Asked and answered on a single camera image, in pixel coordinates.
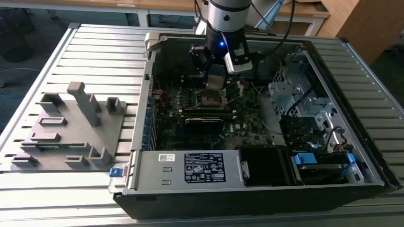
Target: aluminum slotted table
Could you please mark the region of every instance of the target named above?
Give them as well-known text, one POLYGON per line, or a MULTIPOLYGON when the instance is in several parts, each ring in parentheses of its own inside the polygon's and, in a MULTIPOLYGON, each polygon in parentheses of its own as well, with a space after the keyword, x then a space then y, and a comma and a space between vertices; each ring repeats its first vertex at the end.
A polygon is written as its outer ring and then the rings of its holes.
MULTIPOLYGON (((0 226, 218 225, 286 221, 290 226, 398 226, 404 223, 404 191, 356 201, 332 211, 202 219, 132 220, 112 200, 108 173, 10 173, 8 156, 20 152, 41 107, 44 92, 61 93, 81 81, 97 100, 117 96, 128 103, 113 161, 129 160, 130 139, 144 75, 144 36, 148 32, 186 33, 184 29, 72 24, 0 136, 0 226)), ((310 40, 350 105, 392 165, 404 178, 404 111, 349 43, 337 38, 310 40)))

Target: blue latch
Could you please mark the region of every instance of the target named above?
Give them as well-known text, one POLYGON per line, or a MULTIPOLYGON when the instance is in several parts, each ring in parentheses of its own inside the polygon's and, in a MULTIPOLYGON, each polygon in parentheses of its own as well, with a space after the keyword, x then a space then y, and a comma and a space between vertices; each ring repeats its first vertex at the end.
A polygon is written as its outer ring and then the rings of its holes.
POLYGON ((142 129, 142 134, 144 134, 145 136, 149 136, 149 135, 150 135, 150 129, 149 129, 149 128, 144 128, 144 129, 142 129))
POLYGON ((349 160, 349 163, 354 163, 356 162, 354 156, 350 153, 348 153, 348 160, 349 160))
POLYGON ((145 119, 144 120, 144 126, 145 127, 150 127, 150 125, 152 125, 152 120, 150 119, 145 119))
POLYGON ((298 153, 294 155, 296 165, 316 164, 317 160, 313 153, 298 153))
POLYGON ((109 169, 109 177, 122 177, 122 176, 124 176, 124 169, 120 168, 109 169))

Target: power supply label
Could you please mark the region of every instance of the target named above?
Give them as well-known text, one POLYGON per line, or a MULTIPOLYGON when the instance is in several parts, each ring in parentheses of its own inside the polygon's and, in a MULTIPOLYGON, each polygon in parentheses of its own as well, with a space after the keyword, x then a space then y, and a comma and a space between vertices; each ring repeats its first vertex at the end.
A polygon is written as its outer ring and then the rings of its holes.
POLYGON ((184 154, 186 183, 225 182, 222 153, 184 154))

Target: table leg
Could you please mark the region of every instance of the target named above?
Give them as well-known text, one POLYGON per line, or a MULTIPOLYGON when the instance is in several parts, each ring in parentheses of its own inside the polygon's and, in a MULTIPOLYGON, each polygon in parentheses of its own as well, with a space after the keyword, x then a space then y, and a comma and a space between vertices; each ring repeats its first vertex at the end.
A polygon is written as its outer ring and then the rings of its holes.
POLYGON ((138 26, 149 27, 149 11, 148 9, 137 9, 138 26))
POLYGON ((320 30, 320 27, 322 25, 324 22, 324 18, 316 17, 313 19, 313 22, 309 24, 308 30, 305 31, 305 36, 316 36, 317 32, 320 30))
POLYGON ((197 35, 206 34, 206 23, 202 20, 200 20, 200 22, 197 23, 194 34, 197 34, 197 35))
POLYGON ((125 13, 126 16, 126 22, 129 26, 136 26, 136 21, 137 21, 137 15, 134 13, 125 13))
POLYGON ((54 19, 57 16, 56 16, 56 10, 54 9, 46 9, 46 12, 48 12, 48 15, 52 19, 54 19))

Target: white label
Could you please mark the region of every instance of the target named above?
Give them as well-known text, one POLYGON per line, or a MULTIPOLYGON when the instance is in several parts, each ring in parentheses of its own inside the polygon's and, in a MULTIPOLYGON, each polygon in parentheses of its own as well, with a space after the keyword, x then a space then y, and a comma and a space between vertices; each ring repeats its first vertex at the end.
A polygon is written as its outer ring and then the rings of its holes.
POLYGON ((314 14, 313 17, 328 17, 326 15, 314 14))
POLYGON ((134 7, 132 4, 116 4, 117 6, 134 7))
POLYGON ((158 162, 173 162, 176 160, 174 154, 160 154, 158 155, 158 162))

